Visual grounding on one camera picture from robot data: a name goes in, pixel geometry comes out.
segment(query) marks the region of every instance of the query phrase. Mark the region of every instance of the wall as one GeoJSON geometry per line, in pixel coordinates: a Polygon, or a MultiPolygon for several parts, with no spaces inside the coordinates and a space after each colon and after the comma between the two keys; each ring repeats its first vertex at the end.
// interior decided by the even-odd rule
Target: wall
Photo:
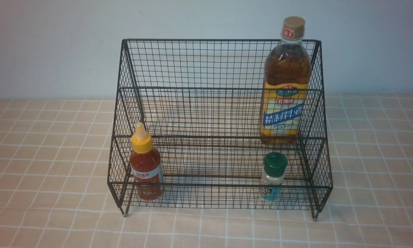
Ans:
{"type": "Polygon", "coordinates": [[[0,0],[0,99],[114,97],[123,38],[279,38],[291,15],[327,94],[413,92],[413,0],[0,0]]]}

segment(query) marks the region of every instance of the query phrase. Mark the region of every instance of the spice jar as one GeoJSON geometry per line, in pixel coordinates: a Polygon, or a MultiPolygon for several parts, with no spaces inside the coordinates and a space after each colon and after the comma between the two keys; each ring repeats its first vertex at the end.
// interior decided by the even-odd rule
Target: spice jar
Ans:
{"type": "Polygon", "coordinates": [[[265,187],[260,188],[260,196],[266,201],[275,201],[280,198],[282,189],[270,185],[282,185],[288,159],[281,153],[271,152],[266,154],[263,164],[260,183],[265,187]]]}

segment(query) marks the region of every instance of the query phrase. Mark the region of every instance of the rack leg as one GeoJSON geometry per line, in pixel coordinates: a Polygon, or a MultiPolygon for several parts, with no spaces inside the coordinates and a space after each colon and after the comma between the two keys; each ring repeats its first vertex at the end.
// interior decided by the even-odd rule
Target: rack leg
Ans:
{"type": "Polygon", "coordinates": [[[127,207],[125,208],[125,214],[123,213],[124,217],[128,216],[128,210],[130,209],[131,198],[133,197],[133,188],[131,189],[130,196],[128,197],[127,207]]]}
{"type": "Polygon", "coordinates": [[[312,218],[313,218],[313,220],[314,220],[314,222],[317,222],[317,218],[318,218],[318,215],[320,214],[320,212],[318,212],[317,210],[311,210],[312,211],[312,218]]]}
{"type": "Polygon", "coordinates": [[[123,214],[123,216],[125,217],[125,213],[124,213],[124,211],[123,211],[123,208],[120,207],[119,210],[121,210],[121,214],[123,214]]]}

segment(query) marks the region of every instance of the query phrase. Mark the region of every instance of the wire mesh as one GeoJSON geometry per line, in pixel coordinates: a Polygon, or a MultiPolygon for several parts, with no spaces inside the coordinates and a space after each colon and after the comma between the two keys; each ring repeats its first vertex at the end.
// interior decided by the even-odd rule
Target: wire mesh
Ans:
{"type": "Polygon", "coordinates": [[[332,190],[321,42],[303,42],[312,64],[294,144],[260,139],[263,66],[279,40],[124,40],[108,185],[118,207],[311,209],[332,190]],[[164,194],[139,198],[130,137],[142,121],[161,152],[164,194]],[[280,198],[264,201],[263,157],[288,158],[280,198]]]}

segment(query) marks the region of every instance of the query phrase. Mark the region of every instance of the green cap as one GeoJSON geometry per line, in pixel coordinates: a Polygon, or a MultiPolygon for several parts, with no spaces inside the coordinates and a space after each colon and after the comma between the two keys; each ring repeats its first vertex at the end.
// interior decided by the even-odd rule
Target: green cap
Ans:
{"type": "Polygon", "coordinates": [[[266,154],[263,159],[265,163],[264,169],[268,176],[280,177],[285,173],[286,166],[288,166],[288,159],[285,155],[278,152],[270,152],[266,154]]]}

